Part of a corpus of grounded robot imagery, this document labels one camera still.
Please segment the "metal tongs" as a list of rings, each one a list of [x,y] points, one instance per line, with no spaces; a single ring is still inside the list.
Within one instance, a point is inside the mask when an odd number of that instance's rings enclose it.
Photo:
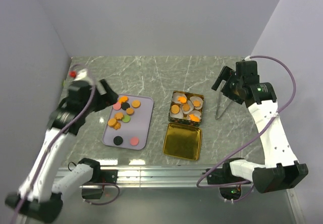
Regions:
[[[219,120],[231,107],[232,101],[226,98],[222,92],[219,92],[215,113],[215,120]]]

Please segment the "round tan biscuit top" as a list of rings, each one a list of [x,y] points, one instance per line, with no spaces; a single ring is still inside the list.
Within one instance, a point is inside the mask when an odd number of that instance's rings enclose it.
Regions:
[[[139,100],[132,101],[132,106],[134,108],[139,108],[141,106],[141,102]]]

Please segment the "round tan biscuit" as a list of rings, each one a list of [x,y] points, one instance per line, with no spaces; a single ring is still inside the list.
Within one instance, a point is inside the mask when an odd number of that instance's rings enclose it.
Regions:
[[[108,120],[107,125],[109,127],[114,127],[117,124],[117,122],[118,121],[115,118],[111,118],[111,119]]]
[[[171,113],[172,114],[178,114],[180,112],[180,107],[178,105],[172,105],[171,107]]]
[[[132,101],[132,106],[134,108],[139,108],[141,106],[141,102],[139,100]]]

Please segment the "orange flower cookie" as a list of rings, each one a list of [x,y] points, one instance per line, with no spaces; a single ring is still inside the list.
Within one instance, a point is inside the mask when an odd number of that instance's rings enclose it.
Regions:
[[[122,118],[124,117],[124,114],[122,112],[117,112],[114,116],[114,118],[117,120],[117,121],[120,121],[122,120]]]
[[[194,107],[200,107],[201,103],[198,100],[193,101]]]

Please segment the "black sandwich cookie bottom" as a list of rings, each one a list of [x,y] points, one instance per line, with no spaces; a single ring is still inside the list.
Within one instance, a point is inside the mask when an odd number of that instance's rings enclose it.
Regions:
[[[116,145],[116,146],[119,146],[123,143],[123,138],[121,136],[116,136],[113,138],[113,143]]]

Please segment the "black sandwich cookie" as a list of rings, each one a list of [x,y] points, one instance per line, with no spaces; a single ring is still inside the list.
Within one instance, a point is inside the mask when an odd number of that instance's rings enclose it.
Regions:
[[[116,136],[113,138],[113,143],[116,145],[116,146],[119,146],[123,143],[123,138],[121,136]]]
[[[127,110],[128,108],[130,108],[130,104],[128,102],[122,102],[121,103],[121,109],[122,110]]]

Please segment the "orange fish cookie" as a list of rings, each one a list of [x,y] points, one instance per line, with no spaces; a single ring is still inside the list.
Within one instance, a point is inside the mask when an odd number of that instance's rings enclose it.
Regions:
[[[177,101],[180,102],[181,104],[185,104],[187,102],[187,98],[183,96],[179,96],[177,98]]]
[[[128,97],[127,96],[121,96],[120,98],[119,98],[119,100],[118,100],[118,102],[120,103],[120,104],[122,104],[122,103],[125,103],[125,102],[127,102],[128,101]]]
[[[196,116],[195,114],[189,114],[189,119],[194,122],[200,122],[200,117]]]

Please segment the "green cookie tin box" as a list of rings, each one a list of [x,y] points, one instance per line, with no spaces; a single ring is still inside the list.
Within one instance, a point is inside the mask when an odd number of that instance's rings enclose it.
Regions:
[[[178,91],[178,90],[173,91],[173,94],[175,92],[180,92],[180,93],[185,94],[187,96],[187,100],[190,100],[190,97],[192,97],[192,96],[201,97],[203,99],[203,107],[204,107],[205,100],[204,100],[204,96],[203,95],[201,95],[201,94],[195,94],[195,93],[190,93],[190,92],[184,92],[184,91]],[[172,98],[171,98],[171,103],[170,103],[169,113],[168,113],[169,122],[180,123],[180,124],[185,124],[185,125],[191,125],[191,126],[194,126],[194,127],[199,127],[200,126],[200,124],[202,122],[203,107],[202,107],[202,109],[197,110],[197,111],[201,112],[201,121],[200,122],[193,122],[193,121],[187,120],[187,118],[186,118],[187,115],[184,115],[184,118],[183,119],[177,119],[177,118],[170,117],[170,109],[171,109],[171,106],[173,104],[174,103],[172,103]]]

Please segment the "orange round cookie bottom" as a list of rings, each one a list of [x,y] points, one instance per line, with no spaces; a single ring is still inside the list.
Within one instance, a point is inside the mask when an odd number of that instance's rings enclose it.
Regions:
[[[184,112],[188,112],[188,111],[190,111],[190,109],[191,109],[191,107],[188,103],[182,105],[182,110]]]

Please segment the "orange round cookie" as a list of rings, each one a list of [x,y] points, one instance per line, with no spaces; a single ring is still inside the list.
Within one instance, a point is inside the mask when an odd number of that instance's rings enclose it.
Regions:
[[[188,112],[188,111],[190,111],[190,109],[191,109],[191,107],[188,103],[182,105],[182,110],[184,112]]]
[[[131,108],[131,107],[130,108],[127,108],[126,109],[126,113],[131,116],[134,113],[134,109]]]

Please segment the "gold tin lid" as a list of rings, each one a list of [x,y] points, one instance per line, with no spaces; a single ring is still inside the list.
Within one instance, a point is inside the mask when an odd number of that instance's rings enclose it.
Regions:
[[[163,153],[167,156],[197,161],[200,156],[202,130],[191,125],[169,123]]]

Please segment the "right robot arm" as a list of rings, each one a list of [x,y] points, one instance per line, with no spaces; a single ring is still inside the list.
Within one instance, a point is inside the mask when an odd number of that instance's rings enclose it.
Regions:
[[[224,66],[212,90],[217,90],[222,81],[223,95],[248,108],[261,134],[264,164],[229,158],[217,170],[216,183],[249,181],[259,193],[294,188],[308,175],[308,167],[299,163],[287,140],[272,84],[260,82],[256,61],[237,62],[235,69]]]

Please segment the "orange round cookie middle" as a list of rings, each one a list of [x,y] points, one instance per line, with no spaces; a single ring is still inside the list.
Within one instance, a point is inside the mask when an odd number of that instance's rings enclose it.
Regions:
[[[134,113],[134,109],[131,108],[131,107],[130,108],[127,108],[126,109],[126,113],[131,116]]]

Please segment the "white paper cup five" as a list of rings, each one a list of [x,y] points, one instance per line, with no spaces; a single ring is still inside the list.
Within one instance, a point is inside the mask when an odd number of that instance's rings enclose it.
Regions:
[[[200,120],[201,120],[201,112],[199,112],[199,111],[197,111],[197,110],[193,110],[193,111],[191,111],[189,114],[195,114],[196,116],[199,116],[200,117]]]

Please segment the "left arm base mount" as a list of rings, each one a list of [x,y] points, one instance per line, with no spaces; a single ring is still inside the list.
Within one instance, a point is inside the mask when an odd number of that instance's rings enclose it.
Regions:
[[[111,196],[108,193],[108,190],[112,190],[113,194],[117,194],[117,177],[117,170],[101,171],[98,178],[96,178],[95,180],[90,180],[82,187],[82,198],[89,201],[103,200],[105,194],[107,194],[107,197]]]

